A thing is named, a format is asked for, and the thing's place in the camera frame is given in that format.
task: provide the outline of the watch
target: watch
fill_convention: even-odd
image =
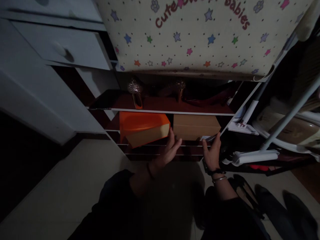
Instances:
[[[214,171],[210,171],[210,170],[208,170],[208,172],[207,172],[207,174],[209,175],[209,176],[212,176],[213,174],[215,174],[215,173],[223,173],[223,174],[226,174],[227,172],[226,171],[223,171],[223,170],[221,170],[220,168],[217,168],[216,170],[214,170]]]

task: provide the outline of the sleeve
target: sleeve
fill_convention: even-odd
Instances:
[[[139,201],[131,190],[133,173],[123,170],[104,185],[99,202],[69,237],[73,239],[121,239],[139,230]]]
[[[207,239],[270,239],[260,219],[240,198],[221,202],[213,221],[203,233]]]

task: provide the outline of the cardboard box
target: cardboard box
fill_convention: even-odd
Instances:
[[[174,114],[173,132],[177,139],[200,141],[203,136],[214,136],[221,127],[215,116]]]
[[[132,148],[165,138],[170,121],[165,114],[120,112],[120,142],[126,137]]]

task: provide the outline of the person's left hand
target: person's left hand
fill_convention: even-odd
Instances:
[[[164,152],[161,153],[160,156],[154,160],[154,163],[158,167],[163,168],[166,164],[168,164],[169,162],[172,161],[172,159],[176,155],[177,150],[180,147],[181,143],[182,143],[181,138],[175,143],[174,133],[173,133],[172,128],[170,128],[167,146],[164,149]]]

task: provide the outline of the box lid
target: box lid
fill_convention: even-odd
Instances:
[[[143,112],[122,112],[120,118],[120,141],[127,135],[135,132],[141,132],[151,128],[159,127],[165,124],[170,125],[165,114],[143,113]]]
[[[175,114],[173,125],[192,127],[220,127],[219,122],[215,116],[188,114]]]

